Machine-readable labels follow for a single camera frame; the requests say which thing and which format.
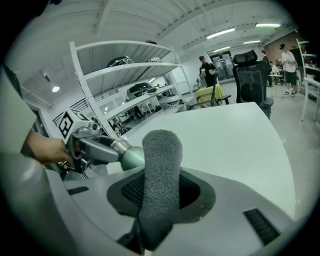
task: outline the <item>black vent grille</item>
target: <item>black vent grille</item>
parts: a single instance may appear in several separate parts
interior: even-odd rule
[[[145,175],[141,175],[131,181],[121,189],[121,194],[135,204],[139,209],[142,207],[144,200]],[[179,176],[179,202],[180,209],[192,204],[200,195],[199,186],[190,179]]]
[[[247,210],[243,214],[265,246],[280,236],[280,233],[258,209]]]

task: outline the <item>ceiling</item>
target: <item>ceiling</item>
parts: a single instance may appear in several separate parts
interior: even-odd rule
[[[256,23],[281,27],[255,28]],[[12,45],[6,62],[20,83],[49,104],[78,85],[69,42],[76,46],[109,40],[156,41],[178,55],[261,40],[294,28],[290,15],[272,0],[62,0],[34,18]],[[235,28],[207,40],[207,36]],[[51,82],[44,79],[48,74]],[[53,93],[52,87],[60,86]]]

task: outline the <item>concrete floor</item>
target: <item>concrete floor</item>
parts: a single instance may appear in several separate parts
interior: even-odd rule
[[[224,94],[230,94],[230,104],[236,103],[236,83],[223,84]],[[308,100],[304,121],[301,114],[305,96],[298,93],[295,97],[284,96],[281,88],[267,88],[267,97],[273,94],[274,104],[271,109],[270,121],[277,131],[290,161],[295,195],[295,219],[306,216],[320,191],[320,115],[317,122],[313,121],[316,103]]]

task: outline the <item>white desk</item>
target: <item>white desk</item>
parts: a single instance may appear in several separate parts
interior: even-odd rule
[[[285,148],[255,103],[159,116],[128,141],[142,146],[144,136],[156,129],[173,131],[180,138],[183,167],[246,184],[294,218],[294,180]]]

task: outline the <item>brown wall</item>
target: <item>brown wall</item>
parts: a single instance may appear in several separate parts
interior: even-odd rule
[[[264,46],[264,50],[266,56],[268,57],[269,61],[275,63],[276,60],[281,59],[282,51],[279,49],[280,44],[285,44],[288,50],[292,49],[292,46],[298,48],[297,39],[299,41],[305,41],[306,39],[302,37],[301,34],[296,32],[291,32],[267,45]]]

